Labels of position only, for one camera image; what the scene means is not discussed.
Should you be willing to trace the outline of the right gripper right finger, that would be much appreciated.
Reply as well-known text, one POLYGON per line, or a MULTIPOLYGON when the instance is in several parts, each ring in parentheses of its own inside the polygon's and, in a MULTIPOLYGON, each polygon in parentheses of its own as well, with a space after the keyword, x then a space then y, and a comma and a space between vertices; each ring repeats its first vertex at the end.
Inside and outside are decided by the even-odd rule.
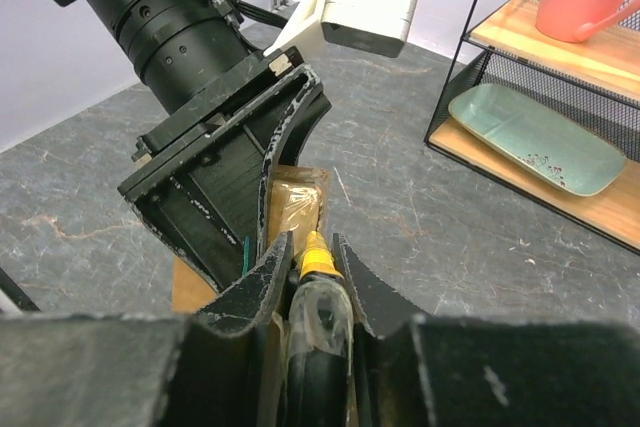
POLYGON ((362 426, 635 426, 639 333, 577 318, 438 316, 375 274, 341 234, 362 426))

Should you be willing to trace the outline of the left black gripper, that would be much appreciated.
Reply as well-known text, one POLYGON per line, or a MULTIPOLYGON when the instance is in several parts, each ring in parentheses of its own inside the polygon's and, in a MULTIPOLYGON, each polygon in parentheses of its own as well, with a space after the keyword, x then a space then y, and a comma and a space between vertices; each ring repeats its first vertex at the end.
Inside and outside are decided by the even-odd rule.
POLYGON ((136 171, 118 191, 158 240, 221 292, 266 252, 275 168, 298 163, 330 109, 297 48, 251 54, 139 138, 136 171), (252 146, 224 146, 240 134, 252 146))

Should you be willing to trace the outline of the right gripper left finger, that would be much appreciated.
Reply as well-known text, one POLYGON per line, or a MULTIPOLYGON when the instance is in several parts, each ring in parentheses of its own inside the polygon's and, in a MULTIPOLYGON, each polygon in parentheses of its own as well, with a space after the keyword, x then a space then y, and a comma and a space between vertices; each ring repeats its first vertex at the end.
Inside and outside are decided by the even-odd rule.
POLYGON ((292 238, 195 314, 5 314, 5 426, 272 426, 292 238))

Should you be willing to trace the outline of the brown cardboard express box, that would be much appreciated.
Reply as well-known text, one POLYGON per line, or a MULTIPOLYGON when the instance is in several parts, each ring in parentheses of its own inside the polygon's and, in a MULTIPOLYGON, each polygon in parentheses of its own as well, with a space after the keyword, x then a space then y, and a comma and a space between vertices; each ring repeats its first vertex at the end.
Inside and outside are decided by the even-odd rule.
MULTIPOLYGON (((308 234, 325 229, 330 173, 318 167, 279 166, 272 183, 267 240, 293 233, 294 261, 302 256, 308 234)), ((192 313, 216 297, 214 289, 179 257, 174 258, 171 307, 192 313)))

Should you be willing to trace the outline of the yellow utility knife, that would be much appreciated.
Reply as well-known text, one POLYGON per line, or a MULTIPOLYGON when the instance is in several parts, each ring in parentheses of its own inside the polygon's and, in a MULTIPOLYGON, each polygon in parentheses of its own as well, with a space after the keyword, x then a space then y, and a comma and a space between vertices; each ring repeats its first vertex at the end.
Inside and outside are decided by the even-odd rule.
POLYGON ((282 426, 345 426, 349 420, 353 307, 324 236, 306 237, 288 313, 282 426))

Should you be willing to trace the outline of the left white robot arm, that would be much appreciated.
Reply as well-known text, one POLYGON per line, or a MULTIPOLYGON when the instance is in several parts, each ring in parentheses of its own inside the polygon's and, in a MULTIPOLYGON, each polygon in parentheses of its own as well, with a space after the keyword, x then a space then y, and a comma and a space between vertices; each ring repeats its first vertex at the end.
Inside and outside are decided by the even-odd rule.
MULTIPOLYGON (((54 0, 67 6, 76 0, 54 0)), ((119 193, 216 290, 268 248, 275 170, 330 110, 300 52, 256 48, 240 0, 86 0, 166 111, 140 136, 119 193)))

